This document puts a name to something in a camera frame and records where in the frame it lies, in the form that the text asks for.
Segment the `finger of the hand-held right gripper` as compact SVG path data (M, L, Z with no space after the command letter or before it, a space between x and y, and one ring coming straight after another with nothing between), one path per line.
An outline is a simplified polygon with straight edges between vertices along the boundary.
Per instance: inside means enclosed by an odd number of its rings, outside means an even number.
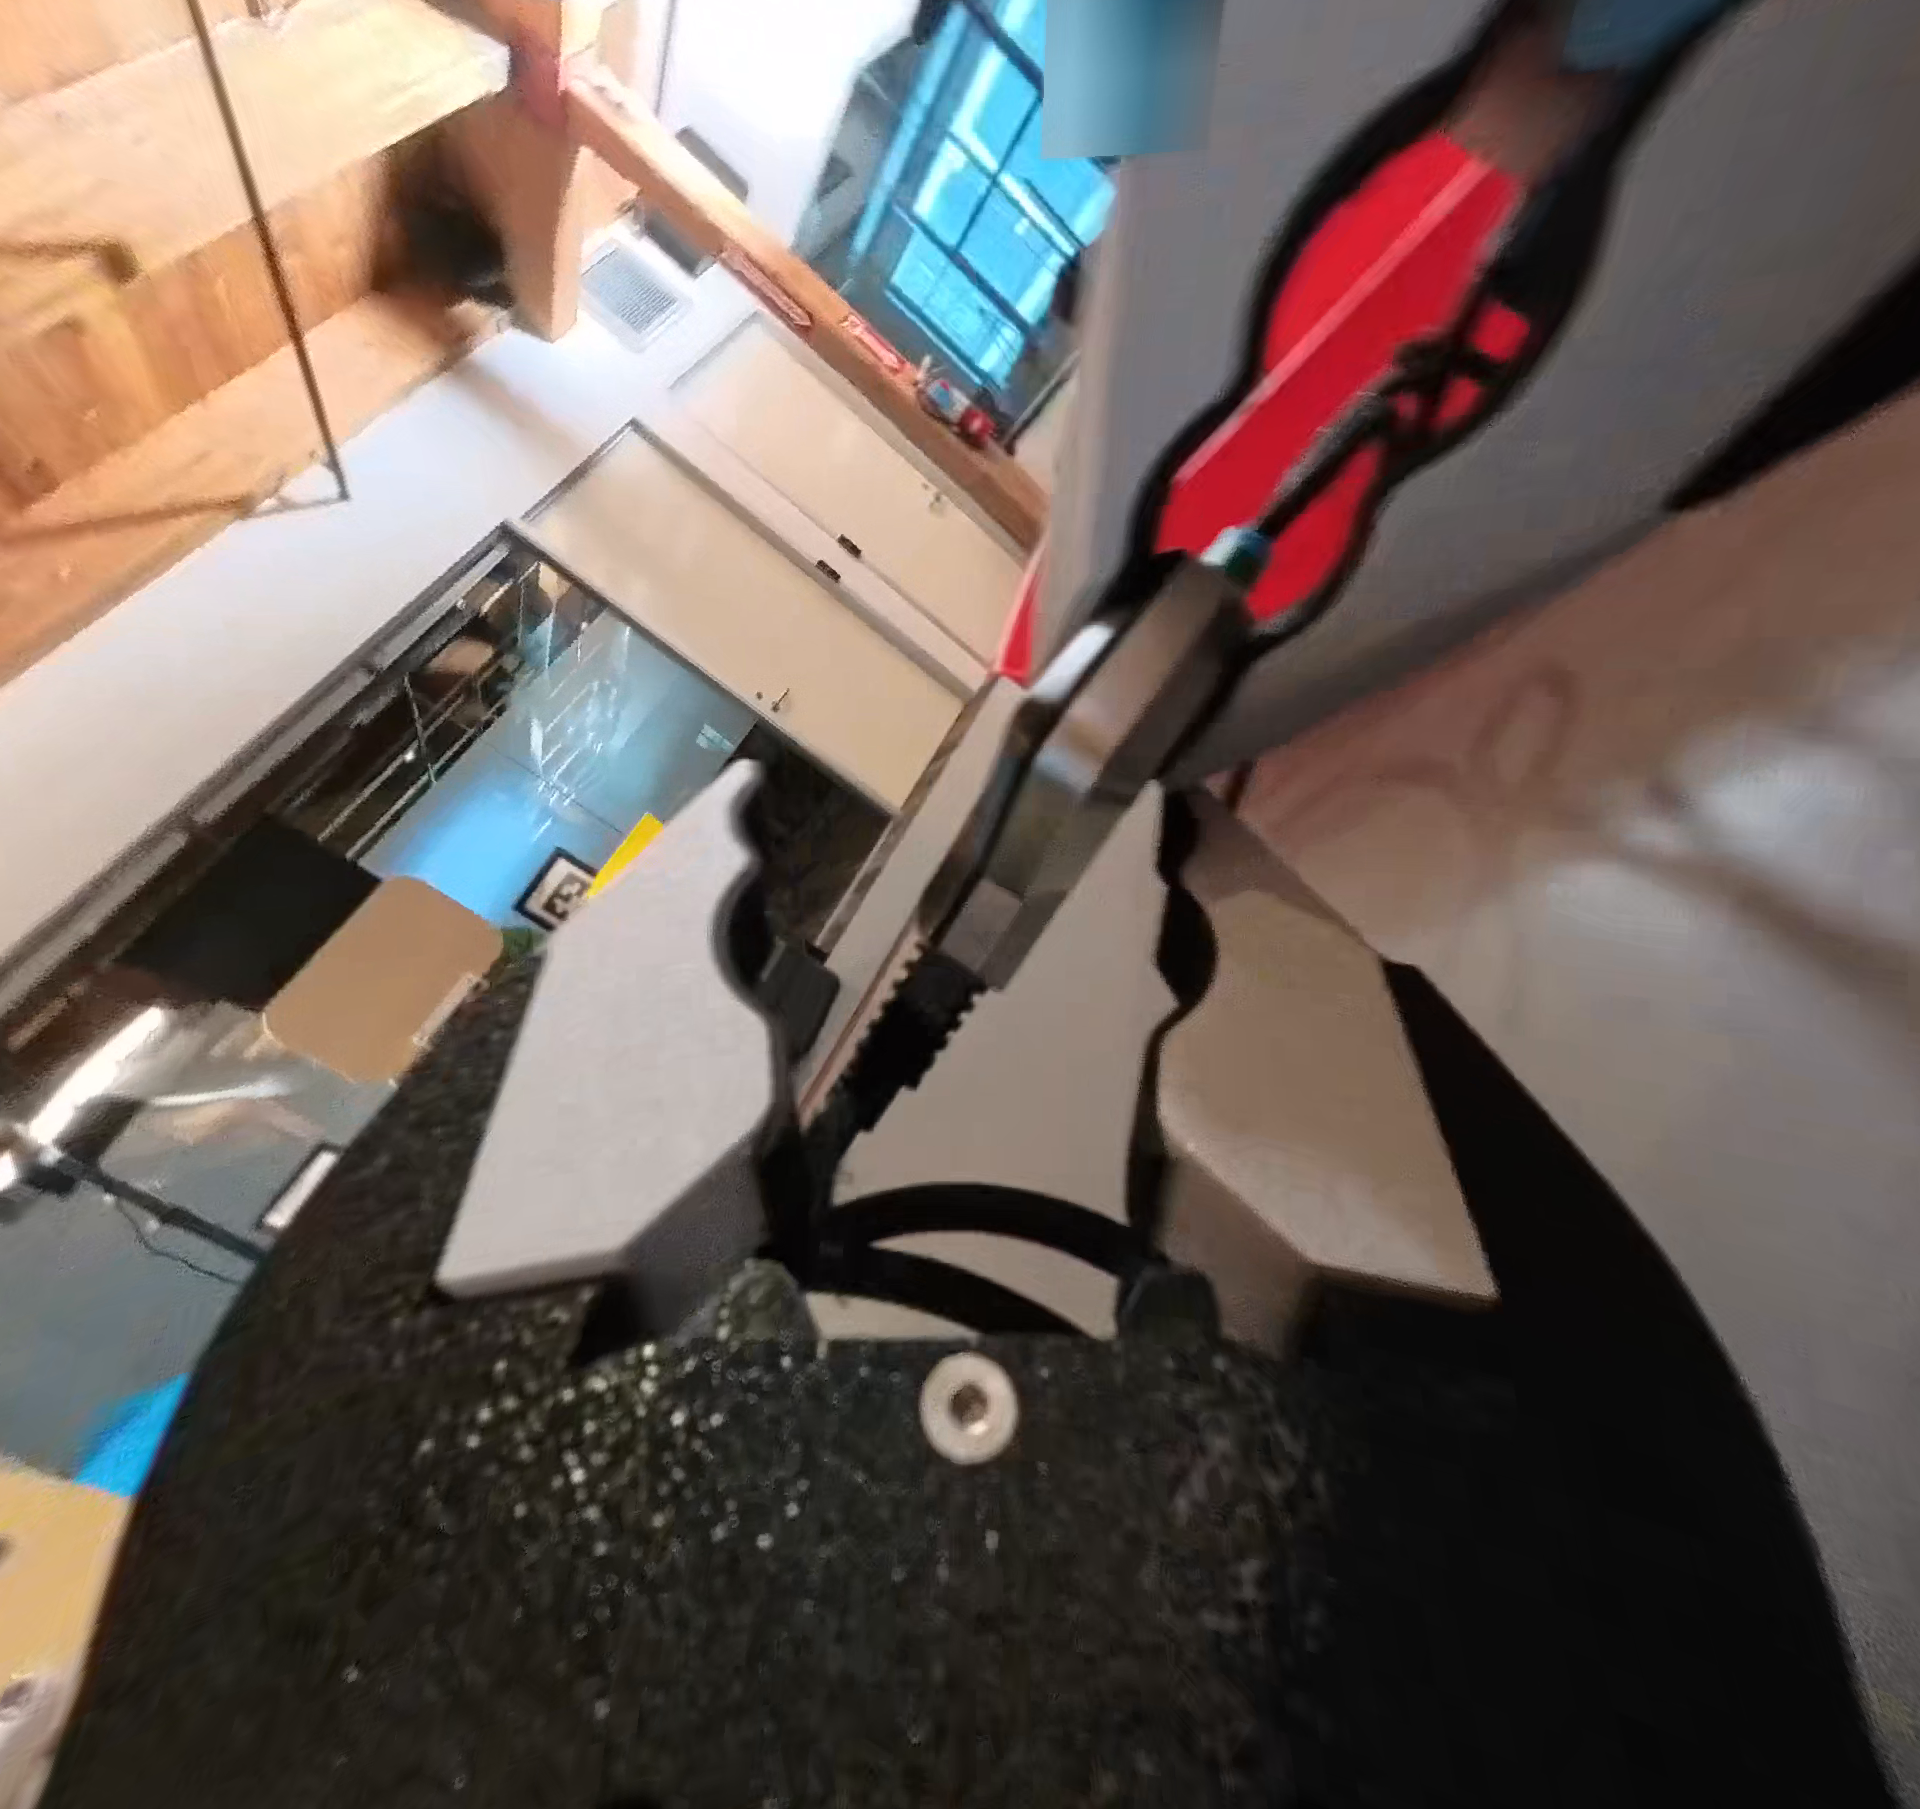
M1164 775L1266 756L1664 529L1917 239L1920 0L1752 0L1627 142L1547 353L1377 504L1355 578Z
M1112 105L1112 207L1088 258L1074 422L1035 566L1044 668L1154 548L1172 478L1259 380L1266 311L1311 227L1415 142L1517 0L1051 0L1044 128L1088 82L1182 102L1135 152Z

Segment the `wooden post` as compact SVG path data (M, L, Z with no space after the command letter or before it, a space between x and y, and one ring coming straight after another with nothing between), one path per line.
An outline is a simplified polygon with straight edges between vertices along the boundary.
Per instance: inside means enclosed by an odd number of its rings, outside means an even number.
M795 258L637 96L601 67L564 67L564 120L633 183L706 258L713 258L786 332L844 380L931 470L1021 559L1051 529L1051 489L996 440L975 440L921 399L916 363Z

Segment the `white door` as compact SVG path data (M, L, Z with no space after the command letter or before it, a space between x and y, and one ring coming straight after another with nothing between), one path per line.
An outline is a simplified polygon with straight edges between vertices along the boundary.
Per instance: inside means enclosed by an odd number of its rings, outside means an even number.
M853 561L789 548L633 422L517 529L882 811L962 714L955 676L844 586Z
M741 318L675 380L675 412L771 489L861 552L882 582L975 658L991 658L1021 559L946 478L832 369Z

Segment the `red plastic bin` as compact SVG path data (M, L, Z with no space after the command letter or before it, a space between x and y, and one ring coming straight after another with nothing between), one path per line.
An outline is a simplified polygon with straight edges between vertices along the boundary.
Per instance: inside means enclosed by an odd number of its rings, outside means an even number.
M1254 519L1274 488L1345 412L1393 353L1441 332L1511 217L1518 183L1467 156L1443 129L1386 156L1306 239L1288 284L1259 303L1259 376L1219 426L1182 459L1150 548L1204 552L1218 532ZM1303 608L1359 548L1359 504L1377 478L1377 447L1284 532L1254 590L1254 616ZM991 673L1035 676L1041 559L1019 586Z

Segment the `braided hdmi cable blue plugs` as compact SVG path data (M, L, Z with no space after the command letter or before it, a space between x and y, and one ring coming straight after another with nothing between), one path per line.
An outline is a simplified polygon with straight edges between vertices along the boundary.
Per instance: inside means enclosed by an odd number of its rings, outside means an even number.
M1254 621L1306 616L1359 570L1377 504L1489 414L1529 332L1478 277L1435 329L1396 332L1374 376L1319 390L1321 358L1355 353L1345 329L1311 345L1274 393L1247 399L1226 447L1198 457L1182 480L1182 498L1198 498L1198 559Z

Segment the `dark grey port hub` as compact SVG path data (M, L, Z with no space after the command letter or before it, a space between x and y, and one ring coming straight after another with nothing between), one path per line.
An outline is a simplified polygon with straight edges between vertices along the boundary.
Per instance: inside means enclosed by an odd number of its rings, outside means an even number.
M1219 702L1247 640L1243 590L1172 552L1057 648L916 900L901 982L916 1006L962 1020L1019 972L1138 790Z

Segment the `black framed window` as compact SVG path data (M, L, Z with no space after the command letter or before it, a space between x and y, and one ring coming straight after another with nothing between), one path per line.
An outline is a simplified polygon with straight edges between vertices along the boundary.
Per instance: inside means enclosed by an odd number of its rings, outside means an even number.
M1044 0L946 0L844 96L795 254L909 358L1006 428L1080 358L1080 274L1112 207L1107 164L1044 156Z

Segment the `glass partition wall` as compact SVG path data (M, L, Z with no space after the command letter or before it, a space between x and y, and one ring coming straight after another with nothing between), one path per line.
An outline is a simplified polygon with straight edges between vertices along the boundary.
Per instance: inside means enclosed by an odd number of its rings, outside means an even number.
M265 1012L389 878L534 943L548 853L601 868L726 764L763 772L773 927L814 938L890 811L499 532L460 590L302 692L3 956L3 1089L157 1006Z

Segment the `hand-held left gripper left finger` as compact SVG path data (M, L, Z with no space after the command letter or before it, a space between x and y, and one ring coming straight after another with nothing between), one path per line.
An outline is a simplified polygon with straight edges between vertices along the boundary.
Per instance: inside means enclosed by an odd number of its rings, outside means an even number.
M451 1303L613 1283L675 1330L771 1242L759 1154L842 982L771 934L759 783L731 764L548 938L436 1259Z

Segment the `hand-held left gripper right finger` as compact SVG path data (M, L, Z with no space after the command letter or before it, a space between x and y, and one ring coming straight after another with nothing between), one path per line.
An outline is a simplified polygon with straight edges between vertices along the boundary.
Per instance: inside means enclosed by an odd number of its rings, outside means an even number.
M1498 1283L1377 947L1204 790L1138 793L1135 832L1200 967L1150 1059L1154 1244L1266 1358L1327 1294L1489 1312Z

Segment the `wall vent grille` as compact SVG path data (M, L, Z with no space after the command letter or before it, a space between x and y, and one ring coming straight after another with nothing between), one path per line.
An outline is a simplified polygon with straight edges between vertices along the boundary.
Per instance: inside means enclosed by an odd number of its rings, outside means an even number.
M601 234L580 277L585 311L642 353L669 322L684 318L687 288L647 261L626 234Z

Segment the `hanging metal rod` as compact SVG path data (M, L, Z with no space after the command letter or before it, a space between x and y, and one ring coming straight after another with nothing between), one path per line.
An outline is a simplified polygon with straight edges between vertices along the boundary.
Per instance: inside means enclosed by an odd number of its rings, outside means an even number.
M226 70L221 70L221 55L218 55L218 39L211 39L211 18L207 18L205 0L182 0L182 11L189 11L193 46L200 46L200 62L205 62L205 77L207 77L207 92L211 92L211 113L221 120L221 142L226 142L237 185L244 185L244 207L247 207L255 245L258 245L258 258L265 258L265 274L266 274L266 288L274 288L274 311L283 318L289 350L293 350L300 390L302 390L309 422L319 428L319 450L322 450L322 464L330 464L330 480L336 480L336 500L352 500L342 447L340 447L340 428L336 428L330 405L322 405L322 383L319 383L319 363L314 363L314 350L309 350L309 329L300 318L293 277L289 277L283 246L274 239L274 217L266 217L266 202L265 202L265 185L258 185L258 171L255 171L255 152L247 152L232 92L226 92Z

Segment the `light wooden board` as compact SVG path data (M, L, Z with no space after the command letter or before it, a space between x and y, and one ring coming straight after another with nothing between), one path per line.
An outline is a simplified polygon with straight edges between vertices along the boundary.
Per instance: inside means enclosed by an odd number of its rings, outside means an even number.
M266 999L265 1026L340 1081L389 1085L410 1074L498 956L498 920L422 878L389 878Z

